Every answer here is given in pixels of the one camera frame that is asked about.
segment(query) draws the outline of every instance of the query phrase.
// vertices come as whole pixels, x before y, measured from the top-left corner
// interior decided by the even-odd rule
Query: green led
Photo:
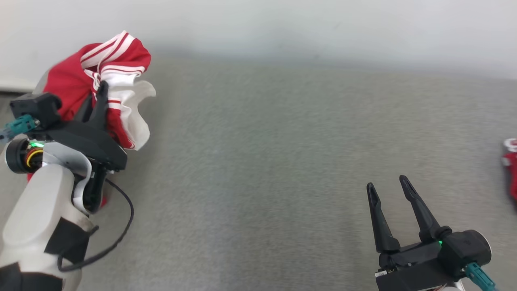
[[[38,142],[31,142],[31,147],[33,148],[43,148],[44,144]]]

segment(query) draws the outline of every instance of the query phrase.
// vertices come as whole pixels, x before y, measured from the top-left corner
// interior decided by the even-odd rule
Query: red and white garment
[[[133,83],[150,62],[151,54],[142,42],[123,31],[105,43],[84,46],[52,67],[43,91],[61,99],[59,113],[68,121],[90,93],[95,96],[100,82],[106,81],[110,85],[108,131],[123,148],[138,150],[150,136],[138,103],[156,91],[148,82]]]

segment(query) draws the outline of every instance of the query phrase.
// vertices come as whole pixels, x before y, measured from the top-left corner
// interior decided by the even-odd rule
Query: gray carpet
[[[366,184],[394,236],[416,242],[400,174],[438,222],[489,239],[486,271],[513,289],[500,156],[517,136],[517,82],[159,57],[145,78],[159,94],[140,107],[152,136],[114,178],[133,226],[79,290],[376,290]],[[0,177],[3,224],[24,178]],[[128,215],[114,194],[88,253]]]

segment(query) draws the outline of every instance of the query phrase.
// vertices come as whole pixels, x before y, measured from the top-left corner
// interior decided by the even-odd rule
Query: red object
[[[515,200],[517,200],[517,153],[509,152],[504,156],[504,158],[508,161],[507,167],[512,176],[510,194]]]
[[[90,93],[95,96],[101,80],[122,77],[131,80],[132,84],[150,62],[151,54],[142,42],[124,31],[105,43],[86,45],[51,68],[43,91],[61,99],[63,106],[59,114],[68,121]],[[133,148],[134,143],[129,140],[120,120],[121,100],[108,95],[108,102],[108,131],[123,148]]]

